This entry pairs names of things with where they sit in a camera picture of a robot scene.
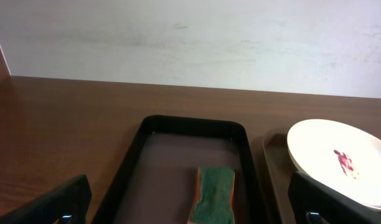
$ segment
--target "black object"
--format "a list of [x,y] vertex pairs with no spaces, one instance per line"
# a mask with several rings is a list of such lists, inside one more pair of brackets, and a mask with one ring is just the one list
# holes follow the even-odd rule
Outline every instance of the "black object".
[[288,195],[298,224],[381,224],[381,214],[326,187],[299,171],[291,178]]
[[152,133],[232,140],[237,146],[252,223],[269,223],[244,127],[230,121],[154,115],[143,120],[92,224],[113,223],[147,138]]
[[85,175],[79,175],[45,195],[0,217],[0,224],[58,223],[84,224],[91,200]]

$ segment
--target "red stain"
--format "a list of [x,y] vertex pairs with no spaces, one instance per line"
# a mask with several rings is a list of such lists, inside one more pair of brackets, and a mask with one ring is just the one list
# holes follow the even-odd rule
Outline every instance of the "red stain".
[[347,175],[347,171],[346,171],[346,169],[347,169],[347,170],[351,173],[352,177],[353,177],[354,179],[356,179],[356,177],[355,177],[354,174],[353,174],[353,171],[355,171],[355,168],[354,168],[354,165],[352,165],[352,160],[348,157],[348,155],[345,154],[344,152],[341,154],[341,153],[340,153],[339,151],[337,151],[337,150],[333,150],[333,152],[336,153],[336,155],[337,155],[337,159],[338,159],[339,162],[340,162],[341,169],[342,169],[342,171],[344,172],[344,174],[345,174],[346,176],[348,176],[348,175]]

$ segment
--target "black tray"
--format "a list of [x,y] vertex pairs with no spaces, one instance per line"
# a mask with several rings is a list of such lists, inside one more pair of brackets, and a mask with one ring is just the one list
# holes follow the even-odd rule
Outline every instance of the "black tray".
[[186,223],[200,165],[235,170],[237,223],[269,223],[242,125],[160,115],[141,123],[92,223]]

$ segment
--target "tray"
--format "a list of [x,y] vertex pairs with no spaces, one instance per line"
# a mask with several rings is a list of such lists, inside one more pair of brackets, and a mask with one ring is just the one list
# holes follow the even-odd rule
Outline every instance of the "tray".
[[297,171],[290,159],[287,135],[283,133],[267,134],[262,140],[262,148],[275,195],[279,216],[283,224],[294,224],[293,209],[288,197],[291,176]]
[[141,123],[92,223],[186,223],[198,166],[235,171],[237,223],[269,223],[244,128],[161,115]]

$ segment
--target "sponge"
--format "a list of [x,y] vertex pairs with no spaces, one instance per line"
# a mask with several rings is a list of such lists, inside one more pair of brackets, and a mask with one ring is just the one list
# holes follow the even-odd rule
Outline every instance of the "sponge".
[[235,224],[235,173],[226,167],[199,167],[194,205],[187,224]]

